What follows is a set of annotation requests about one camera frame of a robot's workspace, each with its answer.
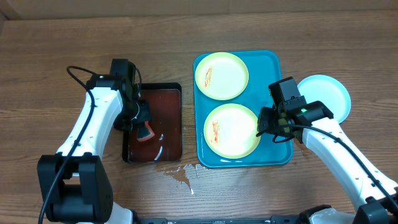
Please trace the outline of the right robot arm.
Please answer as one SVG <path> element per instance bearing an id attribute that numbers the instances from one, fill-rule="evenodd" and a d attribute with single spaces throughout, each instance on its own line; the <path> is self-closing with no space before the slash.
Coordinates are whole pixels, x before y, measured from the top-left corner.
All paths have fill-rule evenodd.
<path id="1" fill-rule="evenodd" d="M 356 211 L 338 213 L 322 205 L 300 214 L 301 223 L 395 223 L 397 182 L 383 174 L 354 145 L 333 113 L 320 101 L 292 100 L 263 107 L 258 135 L 271 134 L 283 141 L 293 138 L 314 152 L 341 184 Z"/>

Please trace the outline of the light blue plate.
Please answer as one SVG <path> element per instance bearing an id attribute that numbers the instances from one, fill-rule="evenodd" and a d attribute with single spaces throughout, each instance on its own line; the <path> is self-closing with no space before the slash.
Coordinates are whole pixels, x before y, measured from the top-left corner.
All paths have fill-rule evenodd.
<path id="1" fill-rule="evenodd" d="M 351 97 L 346 87 L 327 75 L 312 75 L 298 84 L 298 90 L 307 103 L 321 101 L 342 123 L 350 114 Z"/>

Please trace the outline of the black tray with red water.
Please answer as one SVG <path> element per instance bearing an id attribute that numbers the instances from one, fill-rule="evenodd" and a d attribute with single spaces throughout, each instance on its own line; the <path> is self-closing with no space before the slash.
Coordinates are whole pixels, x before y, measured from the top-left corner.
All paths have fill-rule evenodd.
<path id="1" fill-rule="evenodd" d="M 149 102 L 154 136 L 140 142 L 138 130 L 123 134 L 127 163 L 177 161 L 182 156 L 182 89 L 179 83 L 144 83 L 141 99 Z"/>

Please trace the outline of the wet sponge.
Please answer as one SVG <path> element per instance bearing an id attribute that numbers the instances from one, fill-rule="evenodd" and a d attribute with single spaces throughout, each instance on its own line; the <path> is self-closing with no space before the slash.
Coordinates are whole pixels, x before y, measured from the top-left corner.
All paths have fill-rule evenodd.
<path id="1" fill-rule="evenodd" d="M 155 136 L 152 128 L 149 125 L 148 121 L 140 124 L 137 129 L 137 140 L 139 142 L 147 141 Z"/>

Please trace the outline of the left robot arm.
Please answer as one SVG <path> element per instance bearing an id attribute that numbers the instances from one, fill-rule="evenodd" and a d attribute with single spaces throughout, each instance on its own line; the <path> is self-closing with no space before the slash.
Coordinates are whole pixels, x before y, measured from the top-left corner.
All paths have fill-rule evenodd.
<path id="1" fill-rule="evenodd" d="M 111 128 L 137 132 L 142 142 L 154 137 L 149 108 L 140 100 L 135 74 L 93 74 L 83 84 L 86 101 L 67 140 L 37 164 L 45 218 L 62 223 L 135 223 L 135 213 L 118 205 L 102 164 Z"/>

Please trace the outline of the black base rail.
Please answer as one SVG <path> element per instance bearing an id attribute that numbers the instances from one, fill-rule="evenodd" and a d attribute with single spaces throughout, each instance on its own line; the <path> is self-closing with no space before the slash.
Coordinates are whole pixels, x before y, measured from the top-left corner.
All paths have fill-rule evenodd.
<path id="1" fill-rule="evenodd" d="M 298 215 L 274 215 L 269 218 L 213 218 L 213 219 L 179 219 L 138 218 L 137 224 L 299 224 Z"/>

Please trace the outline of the yellow plate top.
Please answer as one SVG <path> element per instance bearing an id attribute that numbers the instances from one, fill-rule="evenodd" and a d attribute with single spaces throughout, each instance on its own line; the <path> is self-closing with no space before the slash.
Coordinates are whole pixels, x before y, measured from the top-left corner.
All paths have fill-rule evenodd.
<path id="1" fill-rule="evenodd" d="M 235 54 L 216 52 L 204 57 L 194 71 L 199 90 L 214 100 L 240 95 L 249 82 L 246 64 Z"/>

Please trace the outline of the yellow plate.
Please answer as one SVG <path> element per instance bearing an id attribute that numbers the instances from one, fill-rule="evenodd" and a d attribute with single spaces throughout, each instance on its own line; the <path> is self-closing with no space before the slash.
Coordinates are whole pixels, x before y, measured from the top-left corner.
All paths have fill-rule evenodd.
<path id="1" fill-rule="evenodd" d="M 240 95 L 249 82 L 246 64 L 235 54 L 216 52 L 204 57 L 194 71 L 199 90 L 214 100 Z"/>
<path id="2" fill-rule="evenodd" d="M 204 123 L 207 145 L 217 155 L 240 159 L 257 148 L 257 116 L 247 107 L 236 103 L 216 107 Z"/>

